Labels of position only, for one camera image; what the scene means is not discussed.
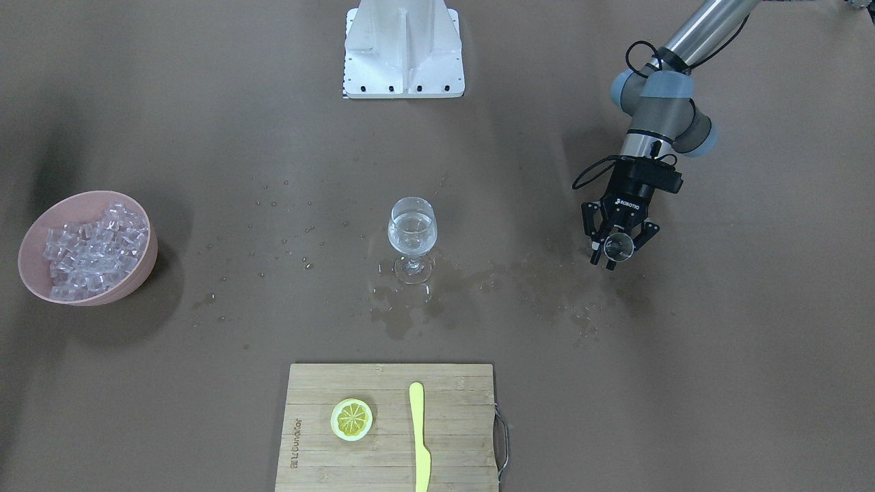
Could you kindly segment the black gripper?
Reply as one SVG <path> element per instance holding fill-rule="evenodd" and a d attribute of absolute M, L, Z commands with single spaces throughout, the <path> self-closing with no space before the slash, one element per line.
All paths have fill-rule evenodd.
<path fill-rule="evenodd" d="M 607 270 L 613 271 L 632 259 L 660 232 L 656 222 L 647 220 L 654 193 L 676 194 L 681 187 L 680 172 L 662 160 L 616 161 L 601 202 L 581 204 L 582 226 L 591 247 L 590 263 L 597 265 L 604 260 Z"/>

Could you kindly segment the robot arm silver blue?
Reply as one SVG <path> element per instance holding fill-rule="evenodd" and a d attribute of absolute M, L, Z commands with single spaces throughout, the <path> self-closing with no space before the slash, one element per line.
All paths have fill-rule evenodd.
<path fill-rule="evenodd" d="M 742 31 L 755 1 L 706 1 L 663 46 L 647 44 L 651 57 L 628 64 L 610 87 L 610 99 L 630 125 L 621 150 L 587 166 L 575 178 L 578 190 L 609 174 L 600 199 L 582 203 L 582 227 L 590 262 L 607 270 L 628 261 L 659 231 L 649 217 L 654 194 L 679 193 L 679 156 L 699 156 L 718 141 L 709 115 L 694 100 L 692 72 Z"/>

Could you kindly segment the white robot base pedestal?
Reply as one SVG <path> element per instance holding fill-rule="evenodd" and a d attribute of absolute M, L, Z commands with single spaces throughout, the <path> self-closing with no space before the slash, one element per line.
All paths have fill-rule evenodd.
<path fill-rule="evenodd" d="M 362 1 L 347 10 L 342 94 L 349 99 L 460 98 L 459 13 L 444 1 Z"/>

